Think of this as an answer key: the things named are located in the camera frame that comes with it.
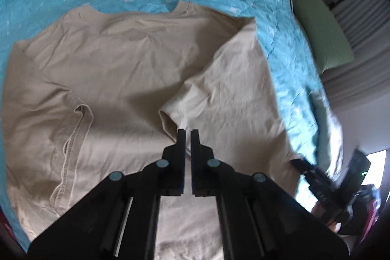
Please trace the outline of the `beige t-shirt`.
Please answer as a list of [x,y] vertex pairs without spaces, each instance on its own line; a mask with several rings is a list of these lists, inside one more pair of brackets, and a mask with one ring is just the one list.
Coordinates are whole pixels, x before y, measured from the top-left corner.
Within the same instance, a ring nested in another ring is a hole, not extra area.
[[290,195],[298,175],[253,17],[70,10],[16,42],[3,85],[10,205],[29,240],[109,173],[138,172],[178,129]]

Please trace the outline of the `dark clothes pile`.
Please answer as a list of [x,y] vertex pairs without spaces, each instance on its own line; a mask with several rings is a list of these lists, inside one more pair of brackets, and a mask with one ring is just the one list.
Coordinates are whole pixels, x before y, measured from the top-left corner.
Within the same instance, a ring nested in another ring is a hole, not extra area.
[[341,225],[338,234],[363,240],[378,219],[380,205],[379,189],[374,184],[362,185],[352,203],[352,218]]

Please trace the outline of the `green pillow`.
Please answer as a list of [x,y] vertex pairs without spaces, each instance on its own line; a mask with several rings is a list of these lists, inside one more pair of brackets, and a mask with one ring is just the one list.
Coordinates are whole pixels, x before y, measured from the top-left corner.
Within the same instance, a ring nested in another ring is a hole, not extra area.
[[320,73],[354,60],[340,24],[322,0],[292,0],[293,12]]

